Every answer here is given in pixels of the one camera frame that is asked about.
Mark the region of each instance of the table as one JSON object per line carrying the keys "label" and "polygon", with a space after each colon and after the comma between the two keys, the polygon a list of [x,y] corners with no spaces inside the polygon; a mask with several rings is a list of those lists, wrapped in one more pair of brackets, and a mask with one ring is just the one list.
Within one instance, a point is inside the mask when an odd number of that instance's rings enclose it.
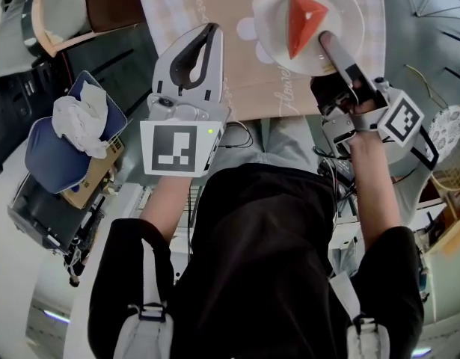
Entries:
{"label": "table", "polygon": [[[217,22],[225,36],[222,101],[234,120],[318,114],[310,77],[274,64],[257,41],[253,0],[141,0],[156,50],[162,54],[181,34]],[[371,78],[384,75],[384,0],[356,0],[365,35],[358,62]]]}

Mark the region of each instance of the wooden chair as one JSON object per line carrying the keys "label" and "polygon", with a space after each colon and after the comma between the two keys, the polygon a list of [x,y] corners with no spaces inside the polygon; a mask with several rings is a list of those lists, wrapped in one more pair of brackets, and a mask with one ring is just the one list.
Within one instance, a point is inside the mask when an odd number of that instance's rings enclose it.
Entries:
{"label": "wooden chair", "polygon": [[39,44],[50,56],[55,57],[63,49],[109,31],[145,21],[140,0],[85,0],[85,4],[91,31],[60,43],[55,43],[55,41],[52,42],[49,33],[44,28],[43,0],[33,0],[31,7],[32,28]]}

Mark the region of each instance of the gray pants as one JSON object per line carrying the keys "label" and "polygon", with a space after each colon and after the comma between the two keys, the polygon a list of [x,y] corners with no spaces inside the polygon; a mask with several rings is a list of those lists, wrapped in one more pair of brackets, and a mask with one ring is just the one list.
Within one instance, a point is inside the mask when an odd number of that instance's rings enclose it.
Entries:
{"label": "gray pants", "polygon": [[253,137],[253,145],[245,148],[223,148],[224,145],[243,144],[248,139],[247,132],[241,126],[228,126],[208,177],[222,169],[237,168],[247,163],[295,168],[316,174],[318,156],[313,152],[313,136],[305,117],[272,118],[266,147],[263,146],[261,121],[245,121],[244,124]]}

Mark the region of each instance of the cake slice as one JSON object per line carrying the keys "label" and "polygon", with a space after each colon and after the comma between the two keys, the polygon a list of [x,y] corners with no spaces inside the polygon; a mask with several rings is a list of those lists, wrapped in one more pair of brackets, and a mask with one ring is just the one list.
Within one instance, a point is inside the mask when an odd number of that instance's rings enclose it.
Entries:
{"label": "cake slice", "polygon": [[327,7],[314,0],[289,0],[288,52],[293,59],[316,33],[328,13]]}

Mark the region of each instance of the white plate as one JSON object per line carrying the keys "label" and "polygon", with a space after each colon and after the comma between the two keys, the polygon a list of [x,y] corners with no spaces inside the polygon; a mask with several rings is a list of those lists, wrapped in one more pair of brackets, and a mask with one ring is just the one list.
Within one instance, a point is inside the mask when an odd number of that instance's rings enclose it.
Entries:
{"label": "white plate", "polygon": [[265,51],[281,66],[309,76],[334,73],[328,56],[318,41],[319,33],[337,35],[353,57],[359,52],[364,37],[363,14],[355,0],[315,0],[328,8],[328,14],[309,43],[292,60],[286,44],[289,0],[254,0],[254,26]]}

